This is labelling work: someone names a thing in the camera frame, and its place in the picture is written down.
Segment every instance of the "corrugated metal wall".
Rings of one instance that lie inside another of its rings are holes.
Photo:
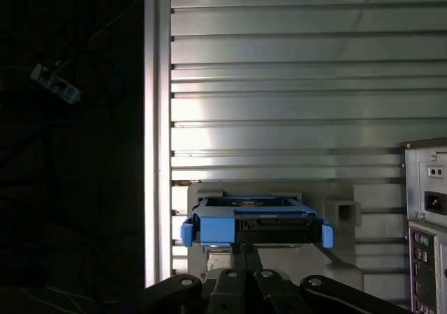
[[[172,0],[172,180],[351,182],[365,291],[402,301],[399,143],[447,135],[446,2]]]

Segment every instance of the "screw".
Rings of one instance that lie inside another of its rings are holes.
[[[268,277],[273,276],[273,273],[271,271],[262,271],[261,276],[264,278],[268,278]]]
[[[320,286],[321,284],[323,284],[323,282],[319,279],[311,279],[309,281],[310,285],[312,286]]]

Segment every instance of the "cable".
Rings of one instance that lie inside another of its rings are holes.
[[[60,294],[63,294],[63,295],[65,295],[66,297],[68,297],[68,298],[70,299],[71,303],[72,303],[73,305],[75,305],[76,308],[79,309],[79,311],[80,311],[82,314],[86,314],[86,313],[84,312],[84,310],[83,310],[83,309],[76,303],[76,301],[74,301],[74,300],[71,298],[71,296],[70,296],[69,294],[65,294],[64,292],[59,292],[59,291],[55,291],[55,292],[60,293]]]
[[[64,309],[64,308],[59,307],[59,306],[57,306],[57,305],[55,305],[55,304],[52,304],[52,303],[50,303],[50,302],[44,301],[44,300],[42,300],[42,299],[39,299],[39,298],[36,297],[35,295],[32,295],[31,293],[29,293],[29,292],[27,292],[26,290],[24,290],[23,288],[20,289],[20,290],[21,290],[23,293],[25,293],[28,297],[30,297],[31,299],[33,299],[34,301],[37,301],[37,302],[40,302],[40,303],[45,304],[45,305],[47,305],[47,306],[56,308],[58,311],[65,312],[65,313],[69,313],[69,314],[79,314],[79,313],[77,313],[77,312],[73,312],[73,311],[70,311],[70,310],[68,310],[68,309]]]
[[[102,29],[99,29],[96,33],[94,33],[90,38],[89,38],[89,42],[92,42],[93,39],[95,39],[100,33],[102,33],[103,31],[105,31],[108,27],[110,27],[112,24],[114,24],[116,21],[118,21],[119,19],[121,19],[123,16],[125,16],[125,14],[127,14],[127,12],[130,11],[130,9],[132,9],[137,3],[139,3],[141,0],[135,0],[128,8],[126,8],[121,14],[119,14],[118,16],[116,16],[115,19],[113,19],[112,21],[110,21],[109,23],[107,23]]]
[[[139,3],[142,0],[135,0],[129,7],[127,7],[123,12],[121,12],[118,16],[116,16],[113,20],[111,20],[109,23],[107,23],[105,26],[103,26],[102,28],[100,28],[96,33],[94,33],[93,35],[91,35],[89,37],[88,43],[92,42],[96,37],[98,37],[103,31],[105,31],[107,28],[109,28],[110,26],[112,26],[116,21],[118,21],[119,19],[121,19],[123,16],[125,16],[125,14],[127,14],[137,3]],[[70,62],[72,62],[74,60],[74,58],[70,58],[68,60],[66,60],[65,62],[63,62],[63,64],[61,64],[55,71],[55,73],[58,73],[60,70],[62,70],[65,66],[67,66]]]
[[[95,299],[93,299],[93,298],[86,297],[86,296],[81,295],[81,294],[76,294],[76,293],[64,291],[64,290],[61,290],[60,288],[55,287],[55,286],[47,286],[46,288],[49,289],[49,290],[52,290],[53,292],[69,295],[69,296],[80,298],[80,299],[95,301]],[[103,301],[100,301],[100,302],[104,303],[104,304],[117,304],[118,303],[117,300],[103,300]]]

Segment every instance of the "power socket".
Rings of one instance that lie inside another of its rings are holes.
[[[442,166],[429,166],[427,168],[427,174],[429,177],[443,178],[444,177],[444,168]]]
[[[79,89],[60,78],[60,76],[55,73],[50,73],[45,66],[37,64],[29,77],[32,80],[38,81],[40,85],[49,89],[52,93],[57,94],[62,100],[70,105],[81,99],[81,91]]]

